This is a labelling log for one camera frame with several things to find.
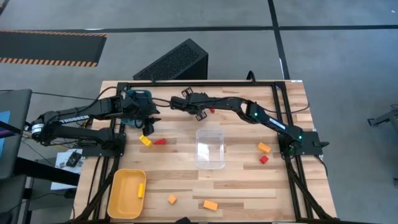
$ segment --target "red block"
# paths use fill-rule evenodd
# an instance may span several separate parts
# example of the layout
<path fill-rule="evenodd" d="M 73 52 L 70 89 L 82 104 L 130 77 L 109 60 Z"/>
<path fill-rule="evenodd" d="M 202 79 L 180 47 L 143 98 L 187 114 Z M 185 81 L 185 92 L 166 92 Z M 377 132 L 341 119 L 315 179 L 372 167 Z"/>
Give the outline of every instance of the red block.
<path fill-rule="evenodd" d="M 166 139 L 157 140 L 154 144 L 166 144 Z"/>
<path fill-rule="evenodd" d="M 260 162 L 262 164 L 265 164 L 267 161 L 268 161 L 268 157 L 267 156 L 262 156 L 261 159 L 260 159 Z"/>

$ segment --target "wooden table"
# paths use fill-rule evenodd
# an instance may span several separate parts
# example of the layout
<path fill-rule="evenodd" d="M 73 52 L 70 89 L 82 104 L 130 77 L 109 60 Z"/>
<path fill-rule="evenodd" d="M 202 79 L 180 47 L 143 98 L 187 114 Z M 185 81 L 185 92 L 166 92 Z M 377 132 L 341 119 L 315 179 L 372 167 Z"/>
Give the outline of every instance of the wooden table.
<path fill-rule="evenodd" d="M 117 86 L 116 81 L 105 81 L 101 90 Z M 286 81 L 292 111 L 307 106 L 302 82 Z M 186 87 L 145 87 L 153 97 L 169 100 L 181 96 Z M 267 86 L 222 86 L 193 87 L 195 92 L 206 92 L 209 96 L 239 96 L 258 102 L 261 106 L 275 110 L 271 87 Z M 113 96 L 109 90 L 103 97 Z M 120 159 L 119 168 L 141 169 L 147 175 L 144 209 L 135 220 L 127 222 L 174 222 L 188 217 L 193 222 L 271 222 L 295 220 L 290 196 L 285 162 L 280 158 L 277 133 L 260 124 L 247 124 L 232 111 L 209 111 L 208 117 L 197 121 L 188 113 L 158 108 L 162 118 L 155 123 L 155 133 L 149 139 L 167 139 L 167 145 L 146 147 L 139 136 L 142 134 L 126 128 L 127 144 Z M 294 124 L 304 130 L 314 128 L 310 110 L 294 113 Z M 94 121 L 93 129 L 109 127 L 109 121 Z M 195 165 L 195 138 L 200 128 L 224 131 L 224 159 L 221 170 L 198 170 Z M 262 152 L 257 144 L 262 141 L 271 146 L 269 161 L 262 165 Z M 308 189 L 327 213 L 336 216 L 324 167 L 313 156 L 302 156 Z M 91 178 L 97 158 L 86 159 L 75 197 L 76 215 L 85 208 Z M 93 194 L 98 188 L 101 164 L 96 173 Z M 297 189 L 302 216 L 305 207 L 302 194 Z M 170 194 L 177 197 L 174 205 L 167 201 Z M 100 218 L 106 212 L 108 194 L 101 205 Z M 218 210 L 203 208 L 204 200 L 218 203 Z"/>

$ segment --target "yellow tray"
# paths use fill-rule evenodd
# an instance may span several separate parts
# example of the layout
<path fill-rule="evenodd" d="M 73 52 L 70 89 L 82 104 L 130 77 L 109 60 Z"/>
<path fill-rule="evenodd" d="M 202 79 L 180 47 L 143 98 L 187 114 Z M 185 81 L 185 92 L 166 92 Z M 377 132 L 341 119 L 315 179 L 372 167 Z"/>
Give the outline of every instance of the yellow tray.
<path fill-rule="evenodd" d="M 139 184 L 144 184 L 145 172 L 135 169 L 119 169 L 114 174 L 111 196 L 108 204 L 108 215 L 112 218 L 137 218 L 144 205 L 144 197 L 137 196 Z"/>

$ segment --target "transparent bin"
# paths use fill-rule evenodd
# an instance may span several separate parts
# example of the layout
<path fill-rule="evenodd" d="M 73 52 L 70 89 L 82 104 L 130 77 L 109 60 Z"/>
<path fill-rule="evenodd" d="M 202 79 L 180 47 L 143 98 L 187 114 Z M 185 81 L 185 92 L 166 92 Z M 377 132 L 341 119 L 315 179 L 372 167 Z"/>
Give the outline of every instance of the transparent bin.
<path fill-rule="evenodd" d="M 223 130 L 199 129 L 197 131 L 196 160 L 198 169 L 215 170 L 224 168 Z"/>

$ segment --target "concrete floor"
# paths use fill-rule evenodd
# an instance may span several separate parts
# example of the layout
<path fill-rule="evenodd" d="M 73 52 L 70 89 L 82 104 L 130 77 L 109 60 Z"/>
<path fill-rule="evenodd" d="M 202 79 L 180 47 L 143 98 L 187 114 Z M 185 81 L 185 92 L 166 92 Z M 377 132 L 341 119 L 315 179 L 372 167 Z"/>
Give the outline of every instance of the concrete floor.
<path fill-rule="evenodd" d="M 275 0 L 281 26 L 398 24 L 394 0 Z M 90 29 L 178 26 L 270 26 L 266 0 L 10 0 L 0 29 Z M 396 134 L 366 119 L 398 103 L 398 30 L 282 31 L 291 79 L 303 80 L 315 127 L 325 148 L 338 216 L 396 223 Z M 209 53 L 210 79 L 282 79 L 273 31 L 110 34 L 96 68 L 0 63 L 0 89 L 94 98 L 103 80 L 133 74 L 187 38 Z M 28 121 L 48 110 L 86 105 L 83 100 L 34 95 Z M 46 157 L 56 150 L 30 142 Z M 20 156 L 40 157 L 21 146 Z M 32 223 L 66 220 L 70 207 L 34 212 Z"/>

